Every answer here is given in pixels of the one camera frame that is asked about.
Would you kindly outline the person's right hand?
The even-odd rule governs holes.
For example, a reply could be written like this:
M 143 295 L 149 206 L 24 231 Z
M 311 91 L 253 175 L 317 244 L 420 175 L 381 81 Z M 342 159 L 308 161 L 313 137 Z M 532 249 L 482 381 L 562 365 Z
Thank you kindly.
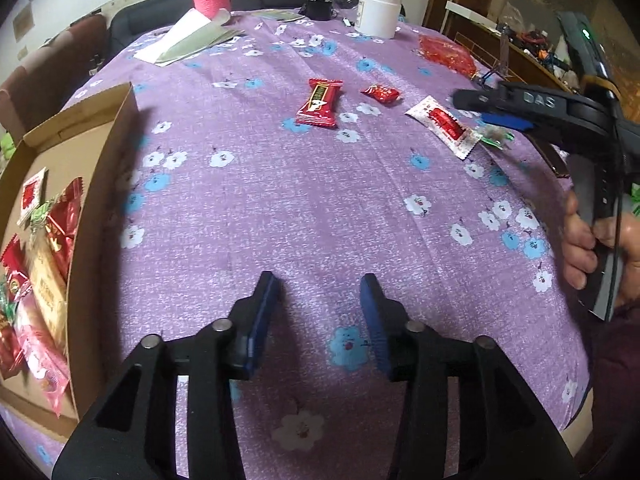
M 587 278 L 597 270 L 594 252 L 597 242 L 612 247 L 615 242 L 616 219 L 598 220 L 593 226 L 578 214 L 578 198 L 574 191 L 567 193 L 562 239 L 563 275 L 576 290 L 587 285 Z M 625 212 L 620 220 L 618 248 L 624 254 L 624 272 L 616 306 L 631 304 L 639 299 L 640 229 L 639 219 Z

